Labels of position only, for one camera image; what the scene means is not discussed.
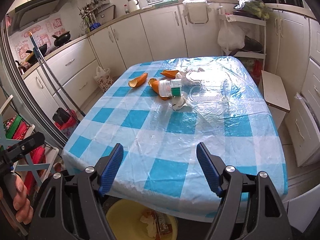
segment blue cloth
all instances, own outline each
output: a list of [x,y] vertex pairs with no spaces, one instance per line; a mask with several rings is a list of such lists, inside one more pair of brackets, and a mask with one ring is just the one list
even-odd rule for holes
[[[164,69],[225,71],[232,81],[227,104],[200,103],[175,112],[148,82],[137,89],[128,81]],[[280,196],[287,193],[284,154],[270,111],[257,86],[233,57],[175,59],[130,67],[94,105],[63,151],[69,172],[94,166],[116,143],[124,160],[110,195],[134,200],[173,216],[211,222],[220,199],[210,191],[196,145],[240,172],[266,171]],[[243,212],[246,203],[241,203]]]

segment price tag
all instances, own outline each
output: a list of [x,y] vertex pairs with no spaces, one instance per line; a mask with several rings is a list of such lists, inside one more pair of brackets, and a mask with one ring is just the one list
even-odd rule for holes
[[226,15],[226,17],[227,17],[228,22],[236,22],[237,21],[236,18],[233,17],[233,15]]

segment range hood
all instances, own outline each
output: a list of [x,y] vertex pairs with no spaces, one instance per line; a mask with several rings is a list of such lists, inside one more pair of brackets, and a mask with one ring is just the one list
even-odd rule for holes
[[31,0],[18,6],[8,13],[11,18],[8,35],[22,31],[34,23],[48,18],[50,14],[58,12],[68,1],[70,0]]

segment blue gripper pad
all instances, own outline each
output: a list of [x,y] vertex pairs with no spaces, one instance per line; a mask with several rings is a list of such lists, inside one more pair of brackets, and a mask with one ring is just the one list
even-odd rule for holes
[[117,172],[120,168],[123,159],[123,153],[123,146],[118,144],[115,146],[115,148],[113,148],[111,154],[109,155],[110,160],[100,178],[100,188],[98,190],[100,196],[104,196],[110,191],[112,183],[115,180]]
[[217,196],[220,196],[223,192],[220,185],[220,175],[209,157],[209,155],[211,155],[210,152],[203,143],[199,143],[197,145],[196,153],[211,191],[216,193]]

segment countertop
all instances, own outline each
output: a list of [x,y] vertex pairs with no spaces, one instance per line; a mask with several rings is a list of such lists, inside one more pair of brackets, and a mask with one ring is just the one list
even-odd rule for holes
[[[54,55],[56,55],[57,53],[59,53],[60,51],[68,48],[69,46],[85,39],[85,38],[88,38],[90,37],[91,35],[94,35],[96,32],[114,24],[114,23],[117,23],[119,21],[122,21],[124,19],[127,19],[131,16],[134,16],[134,15],[137,15],[137,14],[140,14],[140,13],[143,13],[143,12],[147,12],[147,11],[151,11],[151,10],[154,10],[154,9],[158,9],[158,8],[162,8],[162,7],[167,7],[167,6],[173,6],[173,5],[179,5],[179,4],[182,4],[184,0],[170,0],[170,1],[165,1],[165,2],[161,2],[161,3],[157,3],[157,4],[154,4],[154,5],[150,5],[150,6],[147,6],[147,7],[144,7],[140,10],[137,10],[137,11],[134,11],[134,12],[131,12],[131,13],[128,13],[126,15],[122,15],[116,19],[113,19],[112,21],[109,21],[107,23],[105,23],[104,25],[101,25],[99,28],[95,29],[94,31],[80,37],[80,38],[77,38],[69,43],[67,43],[66,45],[56,49],[55,51],[53,51],[52,53],[50,53],[49,55],[45,56],[44,59],[45,60],[48,60],[49,58],[53,57]],[[207,2],[211,3],[211,2],[223,2],[223,3],[238,3],[237,0],[207,0]],[[302,14],[302,15],[305,15],[307,17],[310,17],[312,19],[315,19],[316,20],[316,17],[314,16],[314,14],[312,13],[311,10],[309,9],[306,9],[306,8],[301,8],[301,7],[297,7],[297,6],[293,6],[293,5],[288,5],[288,4],[278,4],[278,3],[267,3],[266,4],[268,8],[270,9],[278,9],[278,10],[285,10],[285,11],[290,11],[290,12],[294,12],[294,13],[298,13],[298,14]],[[39,63],[36,63],[35,65],[33,65],[30,69],[28,69],[23,75],[22,75],[22,78],[25,79],[28,75],[30,75],[31,72],[33,72],[36,68],[39,67]]]

